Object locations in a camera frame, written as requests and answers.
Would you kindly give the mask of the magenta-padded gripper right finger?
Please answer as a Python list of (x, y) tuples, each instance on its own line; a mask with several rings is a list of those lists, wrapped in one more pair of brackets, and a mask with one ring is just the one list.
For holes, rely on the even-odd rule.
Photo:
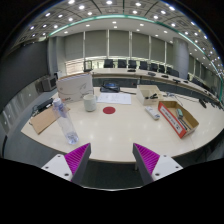
[(182, 169), (182, 166), (168, 155), (159, 155), (137, 143), (133, 144), (133, 155), (145, 185)]

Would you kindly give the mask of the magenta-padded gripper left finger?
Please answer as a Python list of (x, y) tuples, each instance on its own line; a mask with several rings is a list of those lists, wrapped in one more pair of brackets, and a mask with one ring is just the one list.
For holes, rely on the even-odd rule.
[(91, 144), (87, 143), (66, 155), (57, 154), (42, 169), (79, 185), (90, 154)]

